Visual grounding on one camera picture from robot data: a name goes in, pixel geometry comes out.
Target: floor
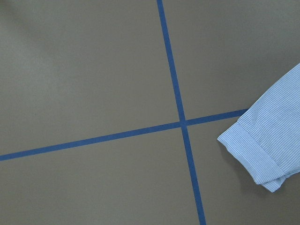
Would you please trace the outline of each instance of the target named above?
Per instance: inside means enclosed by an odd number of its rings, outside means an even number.
[[[0,1],[5,225],[298,225],[217,141],[299,63],[300,2]]]

